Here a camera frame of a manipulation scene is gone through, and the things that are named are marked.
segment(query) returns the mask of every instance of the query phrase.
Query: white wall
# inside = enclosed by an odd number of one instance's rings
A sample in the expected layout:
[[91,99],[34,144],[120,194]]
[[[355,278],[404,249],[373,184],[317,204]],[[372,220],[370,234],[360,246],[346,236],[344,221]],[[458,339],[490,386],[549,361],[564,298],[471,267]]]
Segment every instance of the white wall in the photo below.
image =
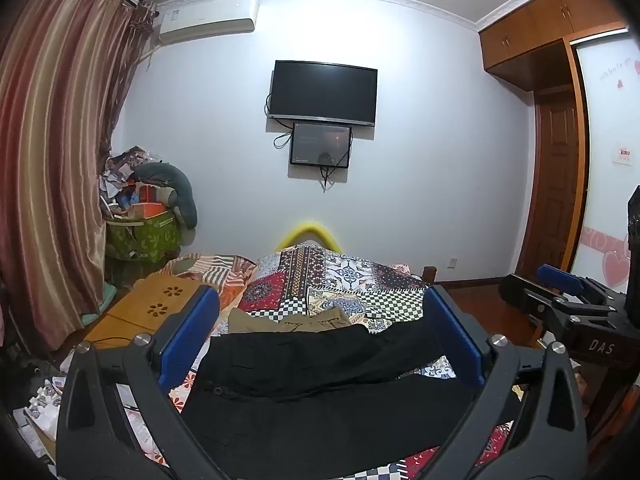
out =
[[119,155],[124,150],[128,150],[131,146],[127,146],[130,141],[130,136],[125,133],[126,128],[126,109],[127,101],[125,100],[120,110],[120,116],[116,123],[113,132],[111,133],[111,156]]
[[520,251],[524,243],[524,235],[527,233],[527,222],[529,221],[529,209],[531,206],[531,194],[533,193],[533,173],[536,167],[536,104],[533,92],[523,94],[519,89],[513,87],[513,91],[522,95],[522,99],[529,106],[529,131],[527,134],[527,180],[525,191],[522,195],[522,212],[520,214],[520,227],[516,236],[516,243],[511,257],[510,272],[515,272],[520,259]]
[[[290,168],[264,115],[274,60],[377,68],[375,130],[322,192]],[[478,34],[377,0],[260,0],[256,31],[158,50],[126,101],[125,144],[183,170],[199,225],[190,247],[250,258],[317,221],[344,252],[441,280],[511,270],[529,202],[527,100],[482,69]],[[458,257],[455,270],[447,262]]]

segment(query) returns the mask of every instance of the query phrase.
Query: door frame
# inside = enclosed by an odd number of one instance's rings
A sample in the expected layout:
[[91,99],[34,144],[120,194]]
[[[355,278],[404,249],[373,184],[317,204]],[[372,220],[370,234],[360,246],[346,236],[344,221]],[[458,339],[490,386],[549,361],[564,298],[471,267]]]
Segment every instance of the door frame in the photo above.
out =
[[[603,32],[609,32],[610,30],[617,30],[618,28],[624,28],[627,24],[625,22],[612,22],[606,25],[599,25],[597,27],[588,28],[574,34],[570,34],[562,38],[564,43],[564,50],[569,61],[569,67],[571,69],[572,84],[562,85],[554,88],[540,90],[534,93],[537,95],[546,95],[557,92],[563,92],[572,90],[575,97],[575,111],[576,120],[578,123],[577,137],[578,137],[578,175],[576,181],[575,190],[575,202],[574,212],[572,214],[571,225],[569,227],[569,234],[564,247],[564,255],[562,257],[562,264],[560,269],[565,272],[570,272],[574,264],[575,253],[578,250],[578,244],[580,243],[580,233],[582,232],[582,222],[584,220],[584,210],[587,203],[587,190],[589,184],[589,120],[587,115],[587,101],[586,94],[584,92],[584,85],[582,82],[582,72],[580,71],[580,63],[577,59],[575,49],[571,46],[571,42],[575,40],[581,40],[582,38],[588,38],[595,34],[601,34]],[[516,273],[522,272],[522,265],[524,263],[524,256],[529,245],[531,227],[533,222],[533,215],[536,211],[536,205],[538,202],[538,183],[540,180],[540,109],[538,107],[538,101],[535,100],[535,115],[536,115],[536,161],[533,170],[533,187],[531,190],[531,200],[529,203],[529,217],[527,218],[527,226],[525,229],[524,240],[522,241],[522,248],[520,249],[520,257],[518,258],[518,265],[516,266]]]

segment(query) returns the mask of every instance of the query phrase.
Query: black pants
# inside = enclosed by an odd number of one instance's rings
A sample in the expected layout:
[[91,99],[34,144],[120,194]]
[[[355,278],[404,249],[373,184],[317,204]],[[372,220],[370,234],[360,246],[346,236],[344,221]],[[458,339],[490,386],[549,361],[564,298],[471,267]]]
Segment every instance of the black pants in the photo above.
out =
[[[212,338],[182,417],[232,479],[328,480],[441,445],[476,395],[457,379],[401,374],[442,355],[421,320],[380,334]],[[499,422],[513,420],[517,397]]]

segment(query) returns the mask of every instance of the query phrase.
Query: wooden door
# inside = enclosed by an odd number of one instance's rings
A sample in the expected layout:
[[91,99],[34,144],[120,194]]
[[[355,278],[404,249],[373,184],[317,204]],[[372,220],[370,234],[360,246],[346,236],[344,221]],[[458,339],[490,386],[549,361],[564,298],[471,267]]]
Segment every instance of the wooden door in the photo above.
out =
[[507,42],[504,38],[502,22],[494,23],[480,33],[482,44],[482,61],[484,67],[489,68],[509,58]]
[[562,0],[562,2],[574,32],[621,19],[609,0]]
[[509,14],[502,20],[509,57],[519,56],[539,46],[540,38],[533,25],[529,6]]
[[518,273],[535,280],[542,264],[560,267],[574,214],[578,135],[574,92],[536,95],[536,173]]
[[533,0],[529,11],[541,44],[560,40],[574,31],[562,0]]

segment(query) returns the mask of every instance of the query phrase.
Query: baseboard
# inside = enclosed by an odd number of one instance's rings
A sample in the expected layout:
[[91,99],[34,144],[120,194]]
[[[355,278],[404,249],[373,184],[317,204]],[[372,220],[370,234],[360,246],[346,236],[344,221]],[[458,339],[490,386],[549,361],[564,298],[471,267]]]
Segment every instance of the baseboard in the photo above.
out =
[[466,288],[469,286],[499,285],[503,276],[499,278],[481,278],[480,280],[452,280],[451,282],[435,282],[435,285],[442,285],[446,289]]

